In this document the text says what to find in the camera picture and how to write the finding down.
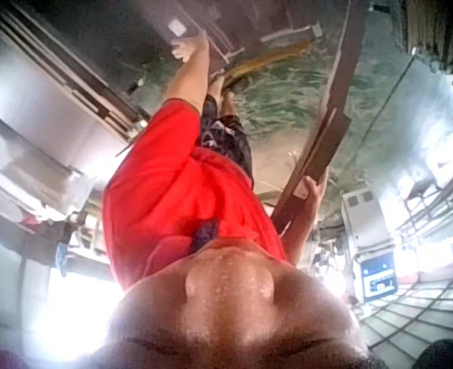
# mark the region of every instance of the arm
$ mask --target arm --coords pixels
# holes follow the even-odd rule
[[[173,42],[177,48],[173,55],[184,61],[173,82],[165,93],[165,101],[172,98],[185,100],[202,114],[205,95],[208,90],[209,41],[205,31],[197,37],[184,38]]]
[[[304,177],[303,182],[308,190],[308,196],[305,199],[303,211],[296,215],[291,224],[281,236],[282,244],[285,249],[288,261],[296,265],[300,261],[303,248],[317,220],[318,209],[321,200],[324,197],[325,188],[327,187],[328,169],[315,183],[310,177]]]
[[[200,114],[208,84],[209,46],[207,35],[175,43],[176,58],[184,64],[165,93],[165,102],[153,116],[105,190],[105,203],[125,219],[147,214],[182,172],[200,134]],[[139,198],[141,207],[132,207]]]

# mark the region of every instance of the light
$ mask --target light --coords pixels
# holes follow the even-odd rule
[[[47,304],[36,324],[46,358],[73,361],[97,350],[122,297],[116,283],[75,273],[63,278],[59,270],[51,269]]]
[[[342,297],[346,292],[346,280],[341,271],[329,268],[325,275],[324,285],[337,298]]]
[[[418,265],[422,271],[444,267],[453,262],[453,252],[448,240],[436,244],[423,244],[418,248]]]
[[[396,247],[394,249],[395,275],[405,277],[418,271],[418,259],[412,248]]]
[[[168,23],[168,28],[177,37],[180,37],[187,32],[187,28],[177,18],[173,18],[172,21]]]

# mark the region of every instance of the hand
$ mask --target hand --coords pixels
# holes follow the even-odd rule
[[[201,29],[198,36],[172,40],[172,45],[176,46],[172,51],[173,56],[186,63],[196,50],[209,47],[208,34]]]
[[[320,177],[318,182],[315,182],[309,176],[303,177],[303,183],[308,192],[305,199],[304,211],[307,213],[308,218],[313,218],[315,216],[315,223],[318,222],[318,209],[320,208],[321,201],[324,198],[325,189],[327,188],[327,180],[328,167],[325,169],[324,174]]]
[[[293,265],[296,265],[300,261],[303,249],[306,247],[308,236],[318,221],[318,209],[320,208],[321,200],[327,188],[327,180],[328,168],[325,169],[324,174],[318,182],[315,182],[310,177],[303,177],[303,184],[307,192],[305,204],[281,236],[286,256]]]

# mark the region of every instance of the leg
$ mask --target leg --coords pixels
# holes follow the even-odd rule
[[[185,100],[199,114],[205,94],[208,90],[209,42],[205,31],[200,31],[198,37],[178,40],[178,47],[173,51],[176,58],[182,58],[185,64],[177,71],[172,83],[165,93],[165,100],[180,98]]]
[[[216,105],[221,105],[221,91],[223,89],[223,83],[225,83],[225,77],[222,75],[217,76],[209,84],[208,95],[212,96],[216,100]]]
[[[227,91],[223,96],[223,102],[221,105],[221,114],[219,116],[225,117],[226,115],[237,115],[238,113],[235,109],[235,103],[233,102],[233,97],[235,94],[231,91]]]

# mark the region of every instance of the bright window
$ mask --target bright window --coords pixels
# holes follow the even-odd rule
[[[47,304],[37,326],[47,356],[71,361],[95,351],[123,296],[114,282],[75,273],[63,278],[58,269],[51,269]]]

